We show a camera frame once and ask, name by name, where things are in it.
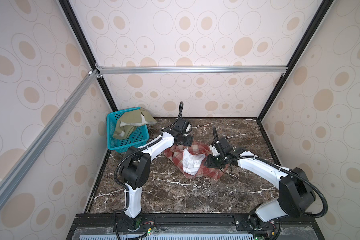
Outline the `red plaid skirt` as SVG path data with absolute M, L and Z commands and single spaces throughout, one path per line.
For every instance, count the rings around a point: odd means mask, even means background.
M 187 179 L 209 177 L 218 181 L 224 172 L 207 167 L 207 156 L 211 154 L 210 146 L 197 141 L 193 141 L 190 147 L 173 145 L 164 151 L 164 156 L 174 163 Z

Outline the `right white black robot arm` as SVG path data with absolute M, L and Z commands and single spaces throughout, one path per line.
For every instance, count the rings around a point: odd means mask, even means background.
M 255 207 L 250 215 L 254 228 L 276 218 L 301 216 L 321 218 L 328 210 L 324 194 L 300 168 L 288 169 L 264 160 L 245 148 L 233 147 L 226 138 L 219 137 L 213 127 L 212 154 L 207 156 L 207 167 L 222 170 L 235 165 L 271 183 L 279 191 L 278 198 Z

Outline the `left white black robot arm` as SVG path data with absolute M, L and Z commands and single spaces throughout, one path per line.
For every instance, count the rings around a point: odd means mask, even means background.
M 161 134 L 146 145 L 130 147 L 116 167 L 114 181 L 125 191 L 125 207 L 118 212 L 130 219 L 134 220 L 141 214 L 142 187 L 148 181 L 152 160 L 172 146 L 190 147 L 193 143 L 190 135 L 193 126 L 183 118 L 183 107 L 184 103 L 180 102 L 176 120 L 162 128 Z

